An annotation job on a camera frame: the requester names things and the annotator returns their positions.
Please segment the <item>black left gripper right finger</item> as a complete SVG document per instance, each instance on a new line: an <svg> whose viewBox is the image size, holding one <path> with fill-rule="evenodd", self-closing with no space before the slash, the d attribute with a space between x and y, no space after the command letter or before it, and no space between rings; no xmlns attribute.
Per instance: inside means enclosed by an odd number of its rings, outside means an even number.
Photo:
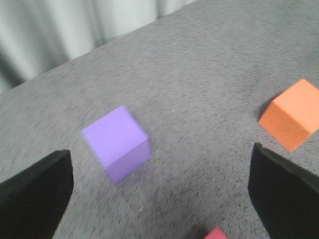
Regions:
<svg viewBox="0 0 319 239"><path fill-rule="evenodd" d="M319 237L319 177L255 143L248 191L272 239Z"/></svg>

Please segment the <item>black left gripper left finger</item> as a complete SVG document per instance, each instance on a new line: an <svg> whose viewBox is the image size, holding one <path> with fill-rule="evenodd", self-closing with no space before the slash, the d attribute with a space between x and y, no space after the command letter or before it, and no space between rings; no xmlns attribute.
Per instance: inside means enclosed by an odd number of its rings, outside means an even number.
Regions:
<svg viewBox="0 0 319 239"><path fill-rule="evenodd" d="M71 152L54 151L0 185L0 237L51 239L74 187Z"/></svg>

